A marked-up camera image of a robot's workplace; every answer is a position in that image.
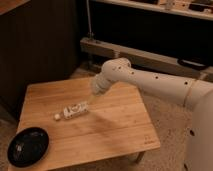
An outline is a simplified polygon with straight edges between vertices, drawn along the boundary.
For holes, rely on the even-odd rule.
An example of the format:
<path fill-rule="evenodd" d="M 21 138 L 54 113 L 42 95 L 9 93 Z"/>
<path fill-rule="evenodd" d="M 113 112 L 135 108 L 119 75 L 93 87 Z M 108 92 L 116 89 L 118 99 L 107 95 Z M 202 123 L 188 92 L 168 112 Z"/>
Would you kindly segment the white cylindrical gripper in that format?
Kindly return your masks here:
<path fill-rule="evenodd" d="M 105 94 L 111 87 L 111 82 L 108 81 L 102 74 L 97 74 L 91 81 L 92 93 L 96 96 Z M 95 96 L 90 95 L 87 102 L 90 104 Z"/>

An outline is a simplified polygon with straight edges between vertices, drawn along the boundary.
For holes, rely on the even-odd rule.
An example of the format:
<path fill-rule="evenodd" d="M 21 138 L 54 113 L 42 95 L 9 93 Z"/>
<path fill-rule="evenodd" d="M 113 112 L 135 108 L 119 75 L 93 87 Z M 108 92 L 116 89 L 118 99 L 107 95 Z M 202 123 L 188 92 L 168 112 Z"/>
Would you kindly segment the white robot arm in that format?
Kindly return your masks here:
<path fill-rule="evenodd" d="M 92 94 L 105 94 L 117 82 L 129 83 L 193 112 L 185 171 L 213 171 L 213 83 L 133 69 L 127 58 L 103 63 L 91 81 Z"/>

